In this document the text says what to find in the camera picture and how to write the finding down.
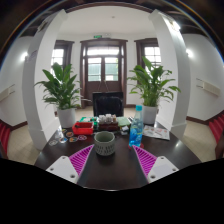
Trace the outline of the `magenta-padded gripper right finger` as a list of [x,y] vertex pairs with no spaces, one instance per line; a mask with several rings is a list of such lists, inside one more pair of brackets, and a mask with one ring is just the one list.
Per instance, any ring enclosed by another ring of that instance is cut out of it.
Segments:
[[133,146],[133,149],[135,150],[143,174],[149,183],[153,183],[178,171],[178,168],[165,156],[156,157],[138,146]]

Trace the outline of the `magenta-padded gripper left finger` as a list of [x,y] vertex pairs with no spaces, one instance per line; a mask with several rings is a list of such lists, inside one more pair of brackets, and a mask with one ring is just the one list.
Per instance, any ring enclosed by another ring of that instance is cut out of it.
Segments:
[[94,145],[89,145],[71,156],[61,156],[47,168],[47,171],[76,184],[93,148]]

